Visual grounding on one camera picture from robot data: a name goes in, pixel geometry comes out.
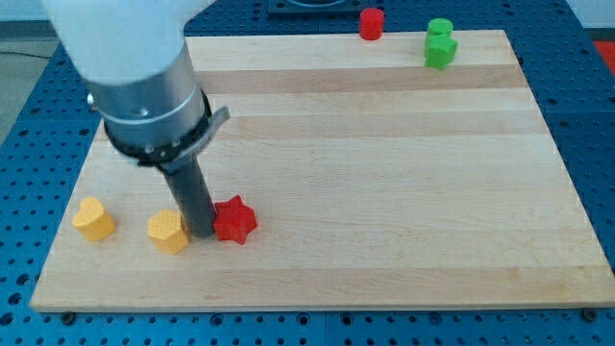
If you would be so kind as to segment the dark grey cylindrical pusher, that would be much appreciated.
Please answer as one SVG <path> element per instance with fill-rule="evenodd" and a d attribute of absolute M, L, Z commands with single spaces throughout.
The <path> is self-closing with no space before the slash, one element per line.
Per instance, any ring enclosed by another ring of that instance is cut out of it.
<path fill-rule="evenodd" d="M 190 232 L 198 237 L 214 235 L 215 206 L 196 159 L 177 166 L 160 167 L 169 189 Z"/>

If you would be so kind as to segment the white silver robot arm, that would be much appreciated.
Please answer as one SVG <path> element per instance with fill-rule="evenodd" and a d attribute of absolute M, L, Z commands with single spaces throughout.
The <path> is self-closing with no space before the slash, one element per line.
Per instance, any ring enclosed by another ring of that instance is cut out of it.
<path fill-rule="evenodd" d="M 111 144 L 163 175 L 188 230 L 213 235 L 216 210 L 197 156 L 230 117 L 196 77 L 185 24 L 213 0 L 43 0 L 103 116 Z"/>

